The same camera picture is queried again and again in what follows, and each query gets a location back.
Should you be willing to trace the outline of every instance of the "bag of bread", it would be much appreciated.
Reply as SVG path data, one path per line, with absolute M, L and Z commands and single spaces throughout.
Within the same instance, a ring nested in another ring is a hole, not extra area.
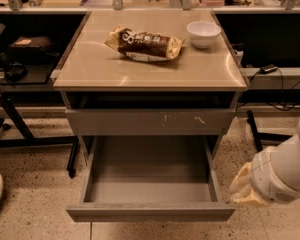
M 119 26 L 109 33 L 105 44 L 133 60 L 157 62 L 177 58 L 182 41 L 159 33 L 136 33 Z

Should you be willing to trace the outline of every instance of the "terrazzo floor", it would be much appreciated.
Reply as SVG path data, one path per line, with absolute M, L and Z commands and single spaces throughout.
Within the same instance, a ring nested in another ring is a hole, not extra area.
M 70 135 L 65 119 L 26 119 L 35 136 Z M 257 117 L 260 131 L 294 134 L 297 116 Z M 15 127 L 0 138 L 18 136 Z M 237 207 L 227 222 L 75 223 L 66 207 L 77 204 L 85 176 L 82 151 L 76 176 L 66 170 L 70 146 L 0 149 L 4 194 L 0 203 L 0 240 L 10 239 L 200 239 L 300 240 L 300 200 L 269 208 Z M 255 154 L 245 117 L 235 118 L 224 136 L 214 166 L 224 201 L 235 174 Z

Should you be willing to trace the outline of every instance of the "cabinet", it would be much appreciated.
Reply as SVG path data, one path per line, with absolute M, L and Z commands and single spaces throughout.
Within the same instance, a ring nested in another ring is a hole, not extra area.
M 92 11 L 54 88 L 87 155 L 75 221 L 226 220 L 213 156 L 246 89 L 224 39 L 205 50 L 186 25 L 209 10 Z M 184 39 L 180 56 L 131 61 L 103 42 L 123 24 Z

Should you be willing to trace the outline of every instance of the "drawer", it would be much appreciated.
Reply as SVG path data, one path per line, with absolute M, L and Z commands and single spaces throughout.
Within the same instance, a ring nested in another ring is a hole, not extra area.
M 223 135 L 234 109 L 67 109 L 76 135 Z
M 76 222 L 225 221 L 202 136 L 94 137 Z

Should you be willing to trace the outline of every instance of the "countertop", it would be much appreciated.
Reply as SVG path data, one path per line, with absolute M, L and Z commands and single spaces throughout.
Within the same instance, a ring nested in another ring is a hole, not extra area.
M 213 22 L 210 10 L 93 10 L 54 84 L 60 91 L 200 90 L 243 91 L 247 85 L 220 35 L 213 46 L 194 48 L 188 23 Z M 136 62 L 104 44 L 115 27 L 148 31 L 184 40 L 179 56 L 160 63 Z

